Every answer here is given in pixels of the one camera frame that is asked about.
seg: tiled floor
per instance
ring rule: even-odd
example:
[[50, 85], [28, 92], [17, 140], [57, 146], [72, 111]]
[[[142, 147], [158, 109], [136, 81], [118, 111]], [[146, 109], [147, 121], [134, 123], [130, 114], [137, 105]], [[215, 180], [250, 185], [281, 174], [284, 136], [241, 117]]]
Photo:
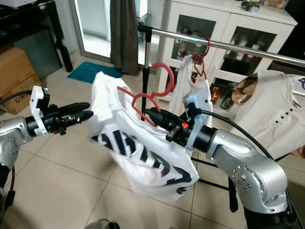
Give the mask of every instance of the tiled floor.
[[[79, 57], [74, 67], [83, 61], [100, 62]], [[67, 75], [60, 69], [46, 78], [51, 102], [58, 106], [89, 102], [91, 85], [68, 79]], [[141, 75], [123, 79], [136, 93], [141, 91]], [[157, 83], [158, 77], [152, 75], [149, 91], [157, 89]], [[168, 106], [162, 101], [160, 104], [165, 109]], [[19, 115], [29, 116], [29, 108]], [[10, 117], [2, 114], [0, 119]], [[37, 137], [22, 147], [16, 163], [16, 198], [5, 215], [5, 228], [83, 229], [101, 218], [117, 221], [122, 229], [245, 228], [241, 204], [237, 213], [231, 213], [227, 191], [202, 183], [196, 183], [175, 202], [138, 197], [108, 150], [89, 139], [89, 124], [71, 127], [65, 136]], [[198, 157], [205, 159], [203, 153]], [[304, 220], [305, 160], [288, 156], [280, 164]], [[195, 165], [201, 178], [227, 185], [227, 176], [222, 171]]]

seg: gray curtain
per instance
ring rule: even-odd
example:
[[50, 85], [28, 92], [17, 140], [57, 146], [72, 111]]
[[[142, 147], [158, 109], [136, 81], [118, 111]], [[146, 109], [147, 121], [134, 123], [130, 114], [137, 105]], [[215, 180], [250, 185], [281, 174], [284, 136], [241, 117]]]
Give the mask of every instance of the gray curtain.
[[135, 0], [111, 0], [111, 53], [114, 67], [138, 75], [138, 23]]

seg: black table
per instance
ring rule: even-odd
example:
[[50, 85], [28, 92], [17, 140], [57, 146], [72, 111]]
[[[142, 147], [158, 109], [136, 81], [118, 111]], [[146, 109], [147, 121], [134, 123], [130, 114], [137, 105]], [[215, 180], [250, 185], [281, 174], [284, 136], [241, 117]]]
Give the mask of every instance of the black table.
[[71, 72], [73, 66], [68, 49], [62, 43], [64, 36], [54, 0], [38, 0], [16, 9], [0, 6], [0, 42], [4, 45], [16, 37], [30, 35], [47, 17], [50, 18], [56, 37], [55, 47], [61, 52], [66, 71]]

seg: white t-shirt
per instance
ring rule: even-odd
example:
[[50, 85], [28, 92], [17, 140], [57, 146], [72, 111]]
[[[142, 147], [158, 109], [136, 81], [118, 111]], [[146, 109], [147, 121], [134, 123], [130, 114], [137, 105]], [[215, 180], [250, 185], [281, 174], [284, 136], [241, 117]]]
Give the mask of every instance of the white t-shirt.
[[198, 179], [186, 150], [165, 140], [167, 132], [139, 119], [122, 79], [100, 72], [92, 86], [91, 136], [112, 150], [113, 159], [140, 196], [177, 199]]
[[[274, 159], [305, 145], [305, 107], [293, 107], [291, 77], [302, 78], [277, 71], [259, 72], [254, 94], [235, 117]], [[231, 132], [244, 138], [236, 129]]]
[[169, 112], [180, 116], [184, 111], [183, 97], [195, 88], [192, 82], [192, 56], [185, 56], [177, 75], [177, 84], [169, 104]]

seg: metal rail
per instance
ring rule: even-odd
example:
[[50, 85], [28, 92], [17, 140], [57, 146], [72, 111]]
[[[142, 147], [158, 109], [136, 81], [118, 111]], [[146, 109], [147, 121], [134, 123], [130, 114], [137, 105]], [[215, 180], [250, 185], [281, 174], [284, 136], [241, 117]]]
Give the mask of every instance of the metal rail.
[[[185, 35], [177, 34], [174, 32], [158, 30], [155, 28], [151, 28], [151, 30], [152, 30], [152, 34], [159, 35], [159, 36], [180, 39], [180, 40], [188, 41], [188, 42], [192, 42], [192, 43], [199, 43], [199, 44], [203, 44], [206, 46], [209, 44], [209, 42], [207, 40], [203, 40], [203, 39], [185, 36]], [[284, 63], [289, 63], [289, 64], [305, 67], [305, 60], [292, 58], [292, 57], [288, 57], [288, 56], [283, 56], [283, 55], [279, 55], [276, 53], [264, 52], [261, 50], [255, 50], [255, 49], [251, 49], [251, 48], [241, 47], [238, 45], [227, 44], [227, 43], [223, 43], [223, 42], [214, 42], [214, 41], [211, 41], [211, 46], [215, 47], [215, 48], [226, 49], [226, 50], [231, 50], [231, 51], [235, 51], [235, 52], [243, 52], [245, 54], [250, 54], [253, 56], [269, 58], [269, 59], [272, 59], [275, 61], [280, 61], [280, 62], [284, 62]]]

